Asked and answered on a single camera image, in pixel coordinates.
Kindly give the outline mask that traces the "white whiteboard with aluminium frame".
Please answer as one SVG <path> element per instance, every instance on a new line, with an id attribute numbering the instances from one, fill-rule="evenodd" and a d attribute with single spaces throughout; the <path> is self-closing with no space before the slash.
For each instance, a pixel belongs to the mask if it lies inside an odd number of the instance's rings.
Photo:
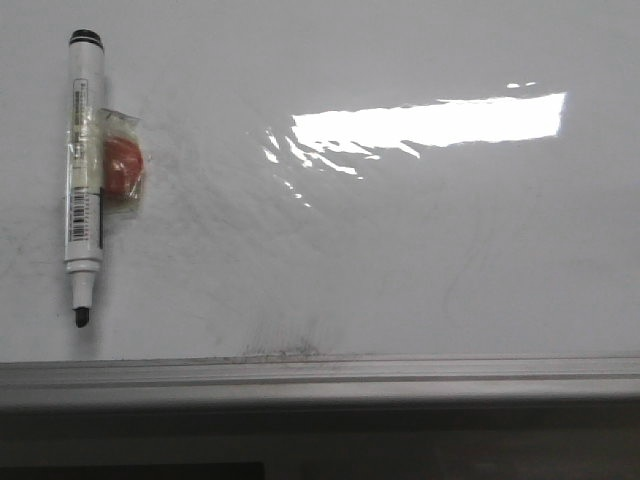
<path id="1" fill-rule="evenodd" d="M 68 38 L 141 121 L 90 324 Z M 5 1 L 1 408 L 634 398 L 635 1 Z"/>

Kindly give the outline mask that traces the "white whiteboard marker pen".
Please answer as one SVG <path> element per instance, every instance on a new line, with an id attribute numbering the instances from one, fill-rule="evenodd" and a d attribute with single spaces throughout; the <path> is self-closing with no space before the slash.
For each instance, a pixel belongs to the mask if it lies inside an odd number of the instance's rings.
<path id="1" fill-rule="evenodd" d="M 70 103 L 67 135 L 64 265 L 71 282 L 75 324 L 89 324 L 94 285 L 104 258 L 103 127 L 105 51 L 89 29 L 69 39 Z"/>

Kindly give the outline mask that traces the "red magnet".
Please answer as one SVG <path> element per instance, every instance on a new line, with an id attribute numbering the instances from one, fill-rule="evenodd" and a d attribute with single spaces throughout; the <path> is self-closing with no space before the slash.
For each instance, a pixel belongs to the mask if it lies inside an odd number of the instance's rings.
<path id="1" fill-rule="evenodd" d="M 142 205 L 147 158 L 141 142 L 141 120 L 123 112 L 100 111 L 103 187 L 106 212 L 135 217 Z"/>

